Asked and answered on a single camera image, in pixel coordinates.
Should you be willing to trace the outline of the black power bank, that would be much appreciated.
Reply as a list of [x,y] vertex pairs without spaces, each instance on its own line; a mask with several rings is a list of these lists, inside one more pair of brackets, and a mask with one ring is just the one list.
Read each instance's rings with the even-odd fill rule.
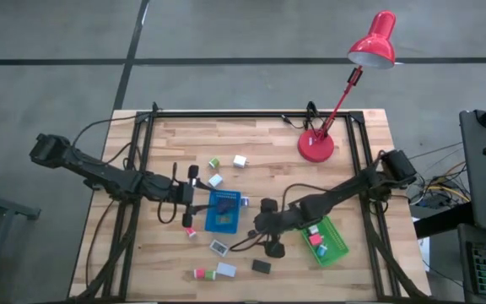
[[262,260],[254,259],[252,261],[251,269],[253,271],[262,273],[262,274],[270,274],[272,265],[270,263],[264,262]]

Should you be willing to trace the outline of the blue plastic basket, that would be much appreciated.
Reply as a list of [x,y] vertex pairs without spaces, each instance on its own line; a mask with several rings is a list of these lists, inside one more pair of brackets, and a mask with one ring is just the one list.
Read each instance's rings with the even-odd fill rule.
[[208,209],[204,229],[215,233],[235,234],[239,225],[241,194],[236,191],[218,190],[217,202],[208,200],[208,204],[217,204],[220,198],[234,198],[238,201],[238,206],[227,214],[219,214],[216,209]]

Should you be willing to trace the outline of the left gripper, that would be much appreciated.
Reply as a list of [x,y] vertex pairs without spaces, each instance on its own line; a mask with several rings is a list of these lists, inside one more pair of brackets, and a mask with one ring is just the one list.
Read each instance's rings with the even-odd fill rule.
[[185,211],[182,215],[182,226],[185,228],[191,228],[193,222],[193,216],[205,209],[218,209],[218,204],[208,205],[193,205],[194,189],[202,189],[209,191],[209,202],[217,202],[216,193],[217,189],[210,187],[198,179],[199,167],[197,165],[191,165],[187,172],[187,181],[178,182],[175,190],[174,203],[185,206]]

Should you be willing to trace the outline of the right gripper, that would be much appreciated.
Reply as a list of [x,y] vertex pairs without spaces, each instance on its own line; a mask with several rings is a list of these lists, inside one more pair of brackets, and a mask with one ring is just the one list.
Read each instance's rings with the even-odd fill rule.
[[285,211],[278,210],[278,202],[271,198],[261,200],[261,216],[253,220],[254,231],[264,232],[253,245],[263,245],[270,258],[283,258],[284,244],[280,237],[285,231],[302,230],[307,223],[307,207],[304,202],[289,204]]

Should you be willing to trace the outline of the grey equipment cart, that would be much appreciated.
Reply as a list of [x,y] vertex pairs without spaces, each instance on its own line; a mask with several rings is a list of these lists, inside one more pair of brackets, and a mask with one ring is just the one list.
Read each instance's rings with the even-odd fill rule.
[[462,141],[467,162],[467,179],[471,194],[472,223],[458,226],[461,244],[464,294],[467,302],[486,304],[486,296],[474,292],[467,264],[467,243],[486,244],[486,111],[463,111],[459,114]]

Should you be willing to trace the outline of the green plastic basket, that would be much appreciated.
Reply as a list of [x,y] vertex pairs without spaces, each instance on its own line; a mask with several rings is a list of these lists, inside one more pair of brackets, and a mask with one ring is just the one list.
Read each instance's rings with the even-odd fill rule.
[[318,224],[316,224],[319,230],[319,234],[322,235],[323,243],[327,247],[327,254],[324,257],[318,257],[316,254],[317,248],[313,247],[309,241],[308,228],[305,228],[300,233],[305,240],[305,243],[309,247],[311,253],[313,254],[316,262],[321,267],[328,267],[336,263],[340,258],[343,258],[349,253],[348,246],[346,245],[344,239],[341,237],[335,225],[331,222],[328,216],[325,216]]

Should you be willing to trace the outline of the red desk lamp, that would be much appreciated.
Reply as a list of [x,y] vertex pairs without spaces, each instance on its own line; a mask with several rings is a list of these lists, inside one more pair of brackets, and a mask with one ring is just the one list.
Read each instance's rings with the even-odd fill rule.
[[347,86],[332,113],[319,129],[304,131],[298,140],[300,155],[311,162],[328,160],[335,150],[332,137],[328,134],[340,106],[363,75],[363,68],[390,69],[396,63],[396,51],[391,36],[397,17],[389,10],[378,12],[373,18],[368,33],[356,41],[348,50],[348,60],[356,65],[348,77]]

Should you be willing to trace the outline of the white power bank with screen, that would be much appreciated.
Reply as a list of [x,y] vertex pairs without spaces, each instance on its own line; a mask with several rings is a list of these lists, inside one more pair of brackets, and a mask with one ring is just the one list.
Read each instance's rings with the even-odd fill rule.
[[230,250],[226,245],[224,245],[222,242],[219,242],[217,240],[213,240],[210,243],[209,248],[221,257],[224,257],[227,254],[227,252]]

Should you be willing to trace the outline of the black aluminium rig frame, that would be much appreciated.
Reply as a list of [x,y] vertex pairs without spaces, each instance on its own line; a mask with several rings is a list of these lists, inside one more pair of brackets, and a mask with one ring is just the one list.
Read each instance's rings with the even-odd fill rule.
[[[390,150],[394,143],[386,113],[381,109],[351,111],[353,122],[337,119],[332,128],[335,150],[321,164],[304,160],[296,147],[300,131],[286,125],[280,114],[259,111],[195,113],[184,117],[167,111],[154,122],[148,168],[164,175],[185,177],[190,165],[208,179],[208,161],[218,158],[222,187],[239,191],[251,200],[242,211],[236,234],[221,234],[227,245],[242,240],[253,227],[262,198],[293,200],[317,187],[334,187],[354,174],[354,164],[365,154]],[[233,165],[245,156],[245,168]],[[358,198],[338,205],[330,215],[348,245],[349,253],[323,268],[298,232],[282,237],[283,258],[272,259],[270,274],[251,269],[254,259],[264,259],[261,247],[230,252],[220,257],[210,248],[214,234],[204,230],[204,214],[193,220],[196,235],[189,238],[181,226],[181,210],[143,201],[132,253],[127,287],[130,301],[373,301],[376,298],[369,251],[365,240],[362,207]],[[215,280],[193,276],[194,269],[214,270],[218,263],[234,265],[234,278],[216,273]]]

